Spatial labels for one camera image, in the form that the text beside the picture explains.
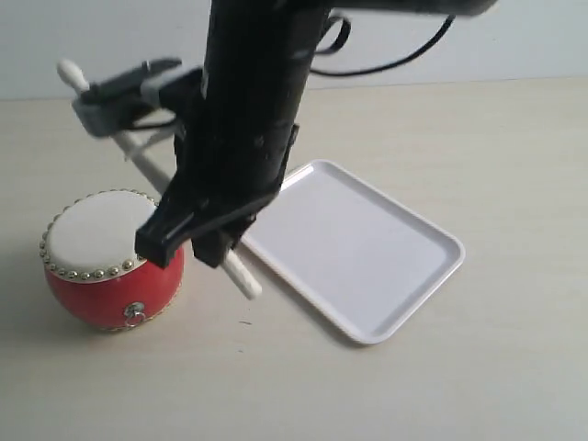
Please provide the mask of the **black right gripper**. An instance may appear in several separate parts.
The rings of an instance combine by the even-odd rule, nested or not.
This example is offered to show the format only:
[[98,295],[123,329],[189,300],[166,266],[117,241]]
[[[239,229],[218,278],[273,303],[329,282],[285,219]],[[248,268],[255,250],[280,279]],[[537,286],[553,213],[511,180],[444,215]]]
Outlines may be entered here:
[[135,252],[166,268],[190,242],[216,268],[277,193],[326,1],[214,1],[182,163],[136,231]]

